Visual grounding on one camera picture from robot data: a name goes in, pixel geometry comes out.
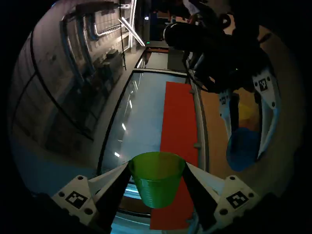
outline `wall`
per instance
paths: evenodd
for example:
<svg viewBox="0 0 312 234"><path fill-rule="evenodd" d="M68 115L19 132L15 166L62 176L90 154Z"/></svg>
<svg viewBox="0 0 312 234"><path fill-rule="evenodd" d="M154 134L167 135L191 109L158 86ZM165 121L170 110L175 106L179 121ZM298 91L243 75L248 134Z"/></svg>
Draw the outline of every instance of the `wall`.
<svg viewBox="0 0 312 234"><path fill-rule="evenodd" d="M61 43L59 22L67 11L76 4L84 3L84 0L60 0L40 19L34 29L34 55L43 80L55 100L61 104L66 95L73 87L75 79L65 57ZM129 17L130 10L125 11L125 17ZM119 11L102 15L96 13L98 31L118 24ZM82 71L85 61L82 57L78 38L76 35L75 20L69 22L68 33L71 47L77 60L79 69ZM120 31L113 32L99 41L88 41L88 47L92 60L103 56L111 48L121 50L121 42L115 43L120 37ZM10 102L8 107L9 128L11 128L12 116L16 107L18 97L24 86L34 73L34 67L30 57L30 36L25 42L13 72ZM16 112L13 130L19 128L35 143L44 145L45 135L49 132L51 123L57 115L57 109L43 90L42 85L35 76L22 96L20 105Z"/></svg>
<svg viewBox="0 0 312 234"><path fill-rule="evenodd" d="M66 12L76 4L88 1L94 2L93 0L57 1L39 20L34 29L33 45L35 60L48 90L59 104L62 104L66 95L75 84L73 73L70 70L61 43L59 22ZM130 10L125 12L126 18L129 17L129 12ZM115 13L107 15L97 13L96 23L98 30L101 32L117 24L118 17L118 10ZM75 21L68 24L68 33L75 58L77 59L80 70L82 70L85 61L79 48ZM113 32L97 42L90 42L88 40L92 59L95 60L96 56L105 55L111 48L121 50L121 44L116 44L114 41L118 37L120 37L120 31ZM27 181L24 181L26 185L31 186L35 191L48 191L51 194L80 172L84 172L86 176L90 176L91 172L94 172L96 165L82 164L76 161L76 158L72 157L72 155L60 155L48 151L44 147L44 136L50 131L51 124L58 115L58 110L43 90L37 76L29 83L28 88L22 96L16 112L15 121L12 124L11 120L18 102L18 97L33 73L34 66L30 56L29 35L21 49L12 74L7 116L9 120L8 130L10 133L13 133L11 135L11 143L14 149L15 162L19 166L20 172L22 172L23 179L28 178ZM71 140L63 137L62 143L69 144ZM55 186L52 185L52 182L50 183L48 181L48 175L57 177L58 183Z"/></svg>

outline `translucent green cup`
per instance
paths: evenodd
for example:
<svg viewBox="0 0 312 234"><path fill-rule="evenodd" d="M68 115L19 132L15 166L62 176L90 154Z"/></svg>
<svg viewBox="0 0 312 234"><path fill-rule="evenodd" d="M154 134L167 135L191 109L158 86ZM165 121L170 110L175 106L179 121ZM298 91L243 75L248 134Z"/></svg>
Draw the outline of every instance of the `translucent green cup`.
<svg viewBox="0 0 312 234"><path fill-rule="evenodd" d="M128 165L145 205L163 208L173 202L184 170L184 159L167 152L148 152L134 157Z"/></svg>

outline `red strip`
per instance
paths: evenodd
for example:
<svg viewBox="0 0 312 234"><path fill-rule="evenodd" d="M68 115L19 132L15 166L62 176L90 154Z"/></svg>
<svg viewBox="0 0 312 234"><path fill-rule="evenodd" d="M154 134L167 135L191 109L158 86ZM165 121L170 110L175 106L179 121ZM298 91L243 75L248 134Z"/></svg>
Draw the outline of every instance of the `red strip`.
<svg viewBox="0 0 312 234"><path fill-rule="evenodd" d="M196 115L191 85L167 82L163 113L160 151L172 152L187 162L198 165ZM176 230L189 226L194 205L186 184L181 179L173 203L162 209L153 209L150 229Z"/></svg>

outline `person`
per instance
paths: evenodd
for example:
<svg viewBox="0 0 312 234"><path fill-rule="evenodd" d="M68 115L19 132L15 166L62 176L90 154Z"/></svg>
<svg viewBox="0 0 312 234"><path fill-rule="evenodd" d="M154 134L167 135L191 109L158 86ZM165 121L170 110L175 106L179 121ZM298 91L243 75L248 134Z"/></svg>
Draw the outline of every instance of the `person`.
<svg viewBox="0 0 312 234"><path fill-rule="evenodd" d="M176 5L184 5L190 14L189 23L195 24L197 21L197 14L200 12L199 9L194 6L189 0L176 0Z"/></svg>
<svg viewBox="0 0 312 234"><path fill-rule="evenodd" d="M162 0L157 2L157 5L151 9L152 13L157 13L158 11L167 13L169 15L168 21L171 21L172 16L178 16L184 19L189 19L189 10L176 0Z"/></svg>

